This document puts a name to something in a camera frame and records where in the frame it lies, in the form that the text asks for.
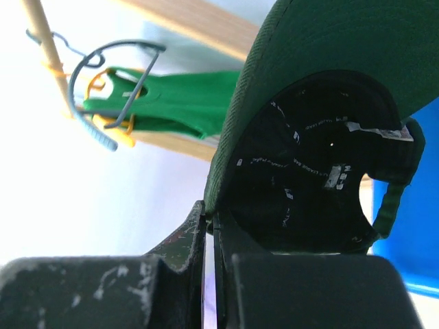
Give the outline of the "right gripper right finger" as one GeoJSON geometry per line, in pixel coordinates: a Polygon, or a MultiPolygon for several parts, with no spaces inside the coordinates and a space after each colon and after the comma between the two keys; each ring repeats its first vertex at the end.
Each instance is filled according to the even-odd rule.
{"type": "Polygon", "coordinates": [[[402,278],[369,255],[273,254],[213,217],[219,328],[421,328],[402,278]]]}

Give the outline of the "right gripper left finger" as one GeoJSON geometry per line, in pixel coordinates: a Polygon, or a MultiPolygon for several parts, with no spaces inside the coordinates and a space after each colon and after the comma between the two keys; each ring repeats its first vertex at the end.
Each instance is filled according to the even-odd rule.
{"type": "Polygon", "coordinates": [[[204,204],[140,256],[19,258],[1,270],[2,328],[201,328],[204,204]]]}

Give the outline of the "blue plastic bin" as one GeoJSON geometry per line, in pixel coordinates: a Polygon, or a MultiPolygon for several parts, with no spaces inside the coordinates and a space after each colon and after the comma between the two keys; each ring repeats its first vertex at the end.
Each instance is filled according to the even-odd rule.
{"type": "Polygon", "coordinates": [[[404,190],[396,222],[372,252],[388,259],[412,293],[438,298],[438,100],[414,118],[426,138],[412,183],[404,190]]]}

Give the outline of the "dark green cap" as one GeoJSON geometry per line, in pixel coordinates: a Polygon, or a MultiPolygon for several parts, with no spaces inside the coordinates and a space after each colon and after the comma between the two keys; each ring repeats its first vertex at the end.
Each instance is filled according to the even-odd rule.
{"type": "Polygon", "coordinates": [[[389,236],[438,96],[437,1],[277,1],[248,54],[204,193],[276,252],[389,236]]]}

